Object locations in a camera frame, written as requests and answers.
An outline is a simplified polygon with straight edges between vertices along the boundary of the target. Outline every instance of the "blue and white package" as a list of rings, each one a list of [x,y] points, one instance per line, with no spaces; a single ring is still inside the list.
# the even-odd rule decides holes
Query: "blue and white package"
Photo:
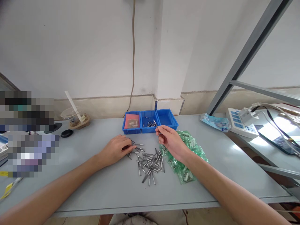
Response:
[[[209,116],[207,113],[203,113],[200,115],[200,120],[225,133],[227,133],[231,128],[231,125],[227,118],[213,117]]]

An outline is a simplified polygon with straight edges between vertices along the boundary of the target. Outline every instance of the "power strip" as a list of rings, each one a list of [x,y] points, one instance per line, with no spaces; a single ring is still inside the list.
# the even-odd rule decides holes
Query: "power strip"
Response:
[[[233,133],[237,133],[239,135],[245,136],[247,138],[256,138],[259,136],[259,133],[257,132],[254,124],[251,124],[250,126],[246,126],[243,124],[240,116],[238,113],[240,110],[228,108],[226,111],[226,117],[231,123],[231,129]]]

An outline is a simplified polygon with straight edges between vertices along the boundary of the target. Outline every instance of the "black computer mouse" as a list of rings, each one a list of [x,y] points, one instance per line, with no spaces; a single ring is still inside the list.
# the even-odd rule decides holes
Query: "black computer mouse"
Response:
[[[62,132],[62,134],[60,135],[62,138],[67,138],[70,137],[73,134],[72,130],[65,130]]]

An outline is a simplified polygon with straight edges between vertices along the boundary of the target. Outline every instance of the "pile of metal pins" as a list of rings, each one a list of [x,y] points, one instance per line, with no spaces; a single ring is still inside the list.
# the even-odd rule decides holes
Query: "pile of metal pins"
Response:
[[[134,152],[134,153],[140,153],[140,151],[145,152],[143,148],[136,148],[136,150],[137,150],[137,152]],[[131,153],[132,152],[130,152],[126,155],[128,158],[130,158],[130,160],[132,160],[132,158],[130,157]]]
[[[148,121],[147,127],[157,127],[157,123],[155,122],[155,120],[153,120],[154,122]]]
[[[153,172],[159,173],[161,171],[165,173],[165,166],[163,164],[163,156],[161,151],[157,151],[155,149],[155,154],[142,153],[141,157],[139,155],[136,156],[137,156],[137,166],[138,166],[139,175],[141,176],[140,170],[142,170],[145,173],[145,177],[142,183],[144,183],[146,179],[149,177],[148,186],[150,186],[151,176],[152,176],[153,183],[154,185],[156,185]]]

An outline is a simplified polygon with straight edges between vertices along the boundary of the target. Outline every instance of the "green plastic bag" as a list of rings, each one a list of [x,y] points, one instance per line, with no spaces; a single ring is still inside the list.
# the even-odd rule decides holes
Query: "green plastic bag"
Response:
[[[184,144],[204,161],[209,163],[203,149],[188,131],[177,131]],[[181,162],[176,160],[164,145],[159,146],[163,156],[168,156],[168,164],[174,173],[177,173],[180,183],[185,184],[196,180],[192,172]]]

